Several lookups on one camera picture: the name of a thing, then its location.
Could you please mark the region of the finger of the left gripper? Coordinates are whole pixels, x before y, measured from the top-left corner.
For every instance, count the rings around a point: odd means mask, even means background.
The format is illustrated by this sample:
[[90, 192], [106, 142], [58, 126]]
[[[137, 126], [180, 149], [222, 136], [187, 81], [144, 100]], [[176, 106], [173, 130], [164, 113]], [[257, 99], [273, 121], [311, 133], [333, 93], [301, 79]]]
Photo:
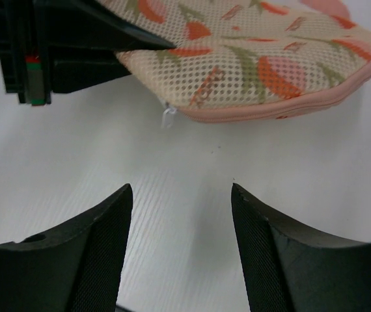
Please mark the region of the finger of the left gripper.
[[44, 1], [50, 45], [106, 51], [162, 50], [176, 46], [114, 15], [97, 1]]
[[129, 74], [112, 51], [67, 48], [50, 51], [51, 91], [55, 94], [69, 94]]

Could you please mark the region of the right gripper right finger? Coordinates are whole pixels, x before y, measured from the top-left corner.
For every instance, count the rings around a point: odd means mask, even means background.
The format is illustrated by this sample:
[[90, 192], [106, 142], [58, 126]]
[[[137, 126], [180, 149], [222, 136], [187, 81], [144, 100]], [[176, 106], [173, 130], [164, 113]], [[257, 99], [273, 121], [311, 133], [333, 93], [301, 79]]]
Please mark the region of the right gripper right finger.
[[251, 311], [371, 311], [371, 242], [310, 227], [238, 184], [231, 205]]

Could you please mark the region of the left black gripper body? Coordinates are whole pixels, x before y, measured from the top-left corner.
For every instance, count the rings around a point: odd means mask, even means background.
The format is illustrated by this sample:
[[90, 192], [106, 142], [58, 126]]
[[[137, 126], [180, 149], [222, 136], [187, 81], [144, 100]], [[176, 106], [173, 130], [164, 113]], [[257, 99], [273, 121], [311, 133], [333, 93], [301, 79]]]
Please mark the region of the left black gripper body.
[[49, 1], [0, 1], [0, 67], [7, 94], [21, 104], [51, 103], [51, 70], [46, 42]]

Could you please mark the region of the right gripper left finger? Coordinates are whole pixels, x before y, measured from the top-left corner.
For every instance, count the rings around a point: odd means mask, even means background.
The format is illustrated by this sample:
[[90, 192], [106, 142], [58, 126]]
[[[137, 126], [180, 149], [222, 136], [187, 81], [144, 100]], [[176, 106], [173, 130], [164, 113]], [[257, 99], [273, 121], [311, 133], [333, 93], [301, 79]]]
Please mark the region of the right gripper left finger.
[[133, 192], [21, 242], [0, 244], [0, 311], [120, 311]]

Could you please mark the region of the floral mesh laundry bag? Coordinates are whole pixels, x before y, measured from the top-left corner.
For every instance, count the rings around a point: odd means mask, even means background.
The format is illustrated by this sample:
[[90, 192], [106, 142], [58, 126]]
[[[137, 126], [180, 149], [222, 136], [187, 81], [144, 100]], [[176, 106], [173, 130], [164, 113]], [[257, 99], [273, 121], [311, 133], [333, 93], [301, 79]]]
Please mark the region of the floral mesh laundry bag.
[[338, 105], [371, 78], [371, 31], [341, 1], [104, 1], [172, 44], [116, 58], [165, 105], [206, 123], [281, 119]]

